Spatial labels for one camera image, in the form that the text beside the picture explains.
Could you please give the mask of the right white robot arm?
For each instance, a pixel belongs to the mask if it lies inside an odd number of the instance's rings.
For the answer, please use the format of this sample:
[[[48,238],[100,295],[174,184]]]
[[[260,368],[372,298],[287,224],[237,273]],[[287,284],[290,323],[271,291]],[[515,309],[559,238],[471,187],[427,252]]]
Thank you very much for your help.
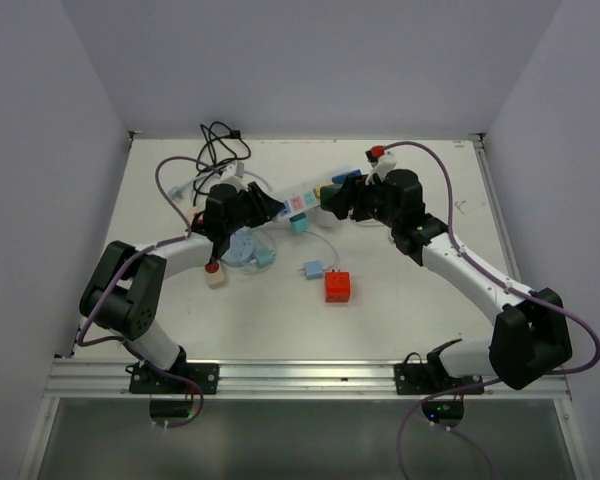
[[[560,296],[534,291],[480,260],[450,227],[426,210],[418,176],[394,170],[384,178],[348,175],[320,190],[320,207],[340,220],[376,220],[389,228],[396,248],[454,286],[492,325],[490,337],[450,340],[406,375],[433,391],[448,392],[461,380],[494,376],[521,390],[570,360],[573,354]]]

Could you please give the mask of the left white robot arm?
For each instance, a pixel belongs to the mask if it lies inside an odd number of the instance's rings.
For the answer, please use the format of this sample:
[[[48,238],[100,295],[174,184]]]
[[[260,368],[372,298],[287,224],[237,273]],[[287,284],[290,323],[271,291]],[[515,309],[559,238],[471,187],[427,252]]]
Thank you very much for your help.
[[[244,188],[221,183],[211,188],[204,209],[185,221],[184,234],[144,247],[108,244],[79,302],[84,323],[77,345],[120,342],[153,368],[162,390],[181,390],[188,379],[181,363],[186,357],[157,320],[164,281],[221,259],[235,232],[267,224],[283,208],[254,182]]]

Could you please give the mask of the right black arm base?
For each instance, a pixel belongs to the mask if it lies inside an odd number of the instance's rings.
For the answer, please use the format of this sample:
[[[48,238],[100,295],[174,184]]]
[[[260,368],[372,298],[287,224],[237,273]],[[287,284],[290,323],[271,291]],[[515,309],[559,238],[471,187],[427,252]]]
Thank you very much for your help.
[[[441,366],[416,352],[409,353],[406,358],[393,365],[394,384],[398,395],[429,396],[450,389],[467,387],[479,383],[482,378],[471,376],[451,377]],[[474,387],[463,392],[454,393],[451,400],[434,399],[421,406],[423,415],[428,421],[436,424],[456,427],[464,418],[464,396],[482,395],[483,387]]]

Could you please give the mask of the white multicolour power strip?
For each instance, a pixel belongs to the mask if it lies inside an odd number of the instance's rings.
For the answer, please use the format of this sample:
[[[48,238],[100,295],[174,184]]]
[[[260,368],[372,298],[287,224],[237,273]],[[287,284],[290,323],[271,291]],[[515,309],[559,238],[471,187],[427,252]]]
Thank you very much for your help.
[[[277,215],[279,221],[289,220],[300,213],[306,213],[320,206],[320,200],[314,194],[315,187],[333,184],[331,178],[347,170],[334,170],[309,179],[297,181],[295,184],[274,190],[270,196],[284,204],[283,210]]]

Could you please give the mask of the red cube adapter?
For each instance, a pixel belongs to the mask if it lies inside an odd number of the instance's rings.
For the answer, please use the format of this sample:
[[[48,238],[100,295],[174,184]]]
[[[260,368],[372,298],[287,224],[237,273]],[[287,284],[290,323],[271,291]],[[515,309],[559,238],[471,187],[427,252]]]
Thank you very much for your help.
[[[324,275],[325,301],[348,303],[351,298],[351,277],[346,271],[327,271]]]

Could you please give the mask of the round light blue socket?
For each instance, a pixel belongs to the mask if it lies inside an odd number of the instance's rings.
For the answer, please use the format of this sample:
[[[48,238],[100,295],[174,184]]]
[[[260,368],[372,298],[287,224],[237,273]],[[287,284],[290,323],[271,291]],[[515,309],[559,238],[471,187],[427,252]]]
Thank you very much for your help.
[[[221,260],[234,268],[241,268],[251,262],[256,250],[256,240],[248,230],[240,230],[230,237],[229,248]]]

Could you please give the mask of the mint green charger plug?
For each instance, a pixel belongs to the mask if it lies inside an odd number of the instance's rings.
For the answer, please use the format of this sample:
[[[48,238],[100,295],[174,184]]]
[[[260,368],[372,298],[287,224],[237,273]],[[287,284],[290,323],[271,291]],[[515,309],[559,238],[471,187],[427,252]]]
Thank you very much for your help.
[[[276,253],[269,247],[259,247],[253,252],[253,259],[258,269],[265,269],[275,262]]]

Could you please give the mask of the beige red power strip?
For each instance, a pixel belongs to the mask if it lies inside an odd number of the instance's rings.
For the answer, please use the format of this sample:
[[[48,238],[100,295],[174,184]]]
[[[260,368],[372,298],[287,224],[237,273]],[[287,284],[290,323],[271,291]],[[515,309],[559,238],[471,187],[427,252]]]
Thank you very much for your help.
[[[186,213],[186,218],[189,222],[194,222],[194,217],[201,209],[197,206],[192,206]],[[211,259],[204,266],[204,276],[207,286],[210,289],[220,288],[226,284],[226,278],[222,266],[218,260]]]

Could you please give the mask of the dark green cube adapter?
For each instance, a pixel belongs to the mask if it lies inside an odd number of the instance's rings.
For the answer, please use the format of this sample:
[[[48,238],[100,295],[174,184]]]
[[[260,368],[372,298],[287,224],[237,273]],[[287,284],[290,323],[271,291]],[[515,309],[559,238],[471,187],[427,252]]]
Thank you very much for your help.
[[[332,199],[340,192],[341,185],[330,184],[321,186],[321,197],[319,198],[322,206],[328,205]]]

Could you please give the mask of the light blue charger plug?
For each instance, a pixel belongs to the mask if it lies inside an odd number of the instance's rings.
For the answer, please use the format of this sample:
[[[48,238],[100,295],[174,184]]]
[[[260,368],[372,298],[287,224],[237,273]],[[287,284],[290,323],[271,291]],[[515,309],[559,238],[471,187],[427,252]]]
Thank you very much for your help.
[[[320,260],[308,261],[299,269],[299,273],[302,274],[306,280],[316,280],[323,277],[324,265]]]

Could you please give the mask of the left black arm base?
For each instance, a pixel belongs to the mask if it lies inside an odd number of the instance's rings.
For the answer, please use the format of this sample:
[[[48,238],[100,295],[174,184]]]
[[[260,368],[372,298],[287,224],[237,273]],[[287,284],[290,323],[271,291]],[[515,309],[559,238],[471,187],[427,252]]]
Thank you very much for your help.
[[[220,368],[217,363],[177,361],[171,371],[143,362],[128,365],[129,392],[149,395],[149,415],[163,429],[192,423],[202,412],[207,396],[215,395]]]

